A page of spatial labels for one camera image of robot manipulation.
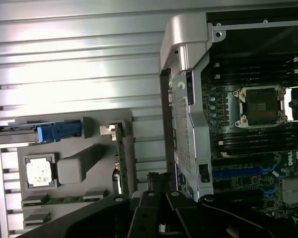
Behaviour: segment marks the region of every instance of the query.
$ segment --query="motherboard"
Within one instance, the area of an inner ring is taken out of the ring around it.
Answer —
[[[298,55],[210,59],[201,81],[214,194],[298,219]]]

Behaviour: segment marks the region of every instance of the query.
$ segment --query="green circuit board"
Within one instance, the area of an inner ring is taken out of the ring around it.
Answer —
[[[298,56],[211,59],[201,81],[214,193],[298,218]]]

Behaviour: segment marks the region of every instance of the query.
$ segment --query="metal mesh panel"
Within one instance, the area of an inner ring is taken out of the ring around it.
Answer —
[[[188,102],[187,97],[178,97],[176,90],[174,96],[174,120],[177,132],[177,154],[179,164],[191,174],[189,137],[187,126]]]

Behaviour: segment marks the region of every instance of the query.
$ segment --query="ribbed metal side panel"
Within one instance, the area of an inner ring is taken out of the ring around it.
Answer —
[[[138,188],[147,189],[147,172],[165,172],[158,53],[167,21],[181,13],[214,6],[226,9],[231,4],[0,0],[0,125],[21,116],[131,109]],[[16,152],[2,150],[3,238],[15,237],[23,229],[19,189]]]

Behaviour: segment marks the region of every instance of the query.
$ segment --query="screw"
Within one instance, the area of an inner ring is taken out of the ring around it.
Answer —
[[[204,198],[204,200],[206,200],[207,202],[214,202],[215,199],[213,197],[207,196]]]
[[[179,196],[179,193],[178,192],[173,192],[173,193],[171,193],[171,195],[174,196],[174,197],[177,197],[177,196]]]

